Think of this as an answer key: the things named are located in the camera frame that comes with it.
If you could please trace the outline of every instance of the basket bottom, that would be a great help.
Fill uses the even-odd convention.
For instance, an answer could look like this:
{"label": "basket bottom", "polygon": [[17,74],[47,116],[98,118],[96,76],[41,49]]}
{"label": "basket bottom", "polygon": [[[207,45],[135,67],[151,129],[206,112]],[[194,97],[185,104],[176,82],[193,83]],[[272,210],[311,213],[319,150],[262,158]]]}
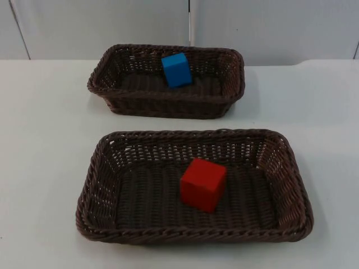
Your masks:
{"label": "basket bottom", "polygon": [[194,77],[193,83],[176,89],[169,88],[163,76],[129,74],[123,78],[121,88],[130,91],[168,92],[181,91],[190,95],[221,95],[219,79],[216,77]]}
{"label": "basket bottom", "polygon": [[163,227],[275,229],[278,217],[270,182],[253,166],[226,164],[226,190],[213,214],[180,199],[187,164],[156,161],[133,164],[120,176],[117,229]]}

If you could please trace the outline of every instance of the wooden block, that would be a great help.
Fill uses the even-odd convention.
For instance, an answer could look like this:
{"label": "wooden block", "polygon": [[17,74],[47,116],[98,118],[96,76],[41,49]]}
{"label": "wooden block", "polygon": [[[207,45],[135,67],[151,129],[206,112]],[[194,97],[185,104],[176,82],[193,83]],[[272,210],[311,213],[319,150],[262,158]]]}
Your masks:
{"label": "wooden block", "polygon": [[181,199],[206,212],[213,212],[225,187],[227,168],[202,159],[194,159],[181,178]]}

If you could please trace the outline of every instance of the brown wicker basket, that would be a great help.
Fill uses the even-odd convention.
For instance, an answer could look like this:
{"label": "brown wicker basket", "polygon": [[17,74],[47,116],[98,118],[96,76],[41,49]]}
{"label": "brown wicker basket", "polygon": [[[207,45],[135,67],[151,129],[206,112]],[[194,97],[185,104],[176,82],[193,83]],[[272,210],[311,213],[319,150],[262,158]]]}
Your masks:
{"label": "brown wicker basket", "polygon": [[[193,83],[170,89],[161,58],[179,52],[188,59]],[[243,67],[242,56],[233,49],[115,45],[92,73],[88,89],[118,114],[214,119],[242,97]]]}
{"label": "brown wicker basket", "polygon": [[[213,214],[179,197],[195,157],[227,167]],[[313,223],[288,141],[258,129],[109,134],[96,147],[76,212],[82,235],[123,244],[294,242]]]}

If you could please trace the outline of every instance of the basket rim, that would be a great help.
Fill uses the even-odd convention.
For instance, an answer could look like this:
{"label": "basket rim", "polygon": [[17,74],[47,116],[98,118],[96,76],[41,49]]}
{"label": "basket rim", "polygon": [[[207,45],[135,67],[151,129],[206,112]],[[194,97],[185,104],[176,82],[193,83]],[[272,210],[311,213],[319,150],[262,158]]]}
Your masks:
{"label": "basket rim", "polygon": [[[122,88],[111,88],[111,87],[101,87],[97,84],[97,79],[100,74],[105,70],[108,61],[114,54],[117,49],[131,48],[131,47],[139,47],[139,48],[158,48],[158,49],[179,49],[182,52],[187,50],[197,50],[197,51],[207,51],[207,52],[227,52],[235,54],[238,58],[239,62],[239,74],[238,74],[238,82],[236,88],[239,89],[233,95],[197,95],[197,94],[188,94],[182,93],[180,91],[169,91],[169,92],[161,92],[158,94],[157,92],[151,91],[128,91]],[[117,44],[111,46],[106,52],[103,54],[100,62],[97,64],[95,69],[90,75],[87,84],[88,90],[94,94],[97,94],[101,97],[106,98],[151,98],[151,99],[159,99],[159,100],[175,100],[175,101],[191,101],[191,102],[207,102],[214,104],[223,104],[223,103],[234,103],[239,100],[244,95],[245,90],[245,74],[244,74],[244,61],[243,56],[234,49],[228,48],[202,48],[202,47],[187,47],[187,46],[178,46],[178,45],[150,45],[150,44]]]}
{"label": "basket rim", "polygon": [[288,140],[280,133],[276,131],[271,131],[268,129],[218,129],[218,130],[206,130],[206,131],[120,131],[113,132],[106,136],[104,136],[96,146],[93,157],[91,158],[88,175],[86,177],[84,188],[81,192],[81,195],[78,200],[77,210],[76,210],[76,225],[79,232],[88,236],[91,235],[91,240],[102,240],[105,238],[117,238],[122,235],[148,235],[148,234],[161,234],[161,235],[171,235],[172,233],[183,233],[190,235],[192,233],[202,233],[208,232],[209,228],[187,228],[180,226],[166,226],[163,228],[121,228],[121,229],[99,229],[98,227],[94,227],[90,225],[91,221],[87,218],[87,208],[89,206],[90,197],[88,192],[86,191],[86,185],[89,184],[89,181],[96,176],[99,170],[99,162],[97,161],[99,158],[103,156],[103,150],[110,142],[110,140],[116,138],[124,138],[126,136],[134,137],[136,139],[143,137],[152,136],[152,138],[156,135],[166,135],[167,138],[176,138],[183,137],[183,135],[190,135],[200,138],[201,136],[208,136],[210,134],[213,138],[221,137],[225,133],[228,135],[228,138],[231,136],[235,137],[238,135],[250,135],[253,133],[263,134],[266,137],[274,137],[281,139],[283,143],[286,145],[286,152],[289,154],[289,161],[291,162],[293,168],[293,174],[297,180],[298,186],[300,188],[301,197],[303,199],[304,206],[304,216],[305,219],[300,226],[291,226],[288,229],[244,229],[244,228],[234,228],[234,229],[222,229],[222,228],[211,228],[211,234],[231,234],[233,235],[250,235],[250,236],[285,236],[287,240],[284,241],[298,241],[305,238],[310,234],[314,225],[314,217],[312,213],[312,207],[308,198],[308,194],[306,192],[303,180],[300,176],[299,168],[295,160],[295,156],[292,148],[289,145]]}

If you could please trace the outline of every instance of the white cabinet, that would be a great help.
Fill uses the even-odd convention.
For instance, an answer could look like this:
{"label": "white cabinet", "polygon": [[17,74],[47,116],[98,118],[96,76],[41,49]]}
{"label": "white cabinet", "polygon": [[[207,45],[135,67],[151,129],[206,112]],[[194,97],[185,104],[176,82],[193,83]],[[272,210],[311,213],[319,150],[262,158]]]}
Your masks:
{"label": "white cabinet", "polygon": [[11,0],[31,59],[99,59],[114,44],[188,45],[187,0]]}
{"label": "white cabinet", "polygon": [[0,0],[0,59],[28,59],[8,0]]}
{"label": "white cabinet", "polygon": [[192,43],[227,47],[248,65],[352,59],[358,0],[191,0]]}

